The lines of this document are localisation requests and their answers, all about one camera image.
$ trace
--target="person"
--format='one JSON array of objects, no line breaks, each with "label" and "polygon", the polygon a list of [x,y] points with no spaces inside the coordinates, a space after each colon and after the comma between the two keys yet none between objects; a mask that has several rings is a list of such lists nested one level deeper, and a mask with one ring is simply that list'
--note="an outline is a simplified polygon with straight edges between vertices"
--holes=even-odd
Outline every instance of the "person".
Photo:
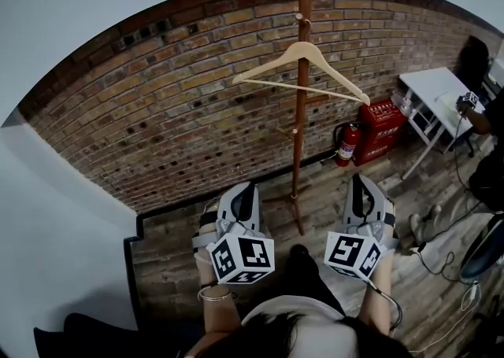
[{"label": "person", "polygon": [[484,113],[476,112],[463,101],[457,103],[457,110],[477,134],[493,134],[498,142],[478,164],[469,178],[469,187],[461,186],[442,208],[433,206],[425,217],[410,216],[409,224],[418,245],[430,242],[473,213],[495,214],[504,210],[504,93],[500,92]]},{"label": "person", "polygon": [[[199,234],[215,231],[213,223]],[[392,236],[393,228],[386,226]],[[206,249],[195,254],[203,299],[206,334],[186,357],[411,357],[404,345],[389,338],[391,307],[370,287],[358,318],[345,315],[341,304],[319,276],[318,266],[303,245],[292,247],[279,296],[255,306],[240,319],[229,288],[217,285]],[[381,259],[372,280],[391,292],[393,253]]]}]

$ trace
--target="white shirt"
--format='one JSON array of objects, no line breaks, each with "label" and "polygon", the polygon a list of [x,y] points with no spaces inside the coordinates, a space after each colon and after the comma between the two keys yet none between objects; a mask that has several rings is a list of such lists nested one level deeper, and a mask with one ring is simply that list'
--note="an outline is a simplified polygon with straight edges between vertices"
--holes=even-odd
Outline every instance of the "white shirt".
[{"label": "white shirt", "polygon": [[354,329],[337,323],[341,313],[313,298],[283,295],[256,306],[242,325],[256,315],[289,313],[304,315],[293,330],[290,358],[357,358],[357,335]]}]

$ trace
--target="white table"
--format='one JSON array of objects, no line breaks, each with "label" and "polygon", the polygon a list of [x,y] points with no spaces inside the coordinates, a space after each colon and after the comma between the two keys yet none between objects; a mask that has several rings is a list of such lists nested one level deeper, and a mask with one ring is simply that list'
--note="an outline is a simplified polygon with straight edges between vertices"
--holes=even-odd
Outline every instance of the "white table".
[{"label": "white table", "polygon": [[[450,133],[453,141],[444,152],[451,147],[456,136],[460,137],[463,135],[472,125],[467,119],[463,119],[457,132],[457,126],[461,117],[457,112],[455,103],[459,96],[467,94],[469,90],[448,68],[442,67],[421,72],[408,72],[401,74],[399,79],[408,86],[406,97],[411,98],[415,94],[421,101],[411,112],[408,121],[427,145],[422,154],[409,168],[408,172],[402,176],[402,179],[406,179],[425,158],[445,130]],[[422,113],[425,108],[432,112],[433,116],[429,119]],[[481,113],[483,110],[484,107],[478,102],[476,111]],[[414,120],[418,116],[425,120],[426,127],[424,129],[418,126]],[[433,137],[429,138],[429,134],[437,124],[440,124],[437,131]]]}]

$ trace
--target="black shirt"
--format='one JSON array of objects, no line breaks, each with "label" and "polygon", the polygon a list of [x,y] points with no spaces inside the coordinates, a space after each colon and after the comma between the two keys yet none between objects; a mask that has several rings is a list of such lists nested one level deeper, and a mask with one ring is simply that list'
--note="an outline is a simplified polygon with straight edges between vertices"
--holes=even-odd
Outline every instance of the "black shirt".
[{"label": "black shirt", "polygon": [[469,178],[472,193],[488,208],[504,210],[504,92],[490,102],[484,115],[491,125],[491,132],[497,136],[497,146],[479,164]]}]

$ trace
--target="white cube with markers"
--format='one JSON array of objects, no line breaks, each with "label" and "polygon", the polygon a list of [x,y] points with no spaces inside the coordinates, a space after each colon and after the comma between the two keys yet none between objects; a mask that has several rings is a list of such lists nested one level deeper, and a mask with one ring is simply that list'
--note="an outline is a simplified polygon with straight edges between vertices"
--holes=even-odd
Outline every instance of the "white cube with markers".
[{"label": "white cube with markers", "polygon": [[275,271],[272,239],[226,234],[206,248],[219,284],[253,284]]},{"label": "white cube with markers", "polygon": [[374,237],[329,232],[324,263],[341,275],[367,282],[381,255]]}]

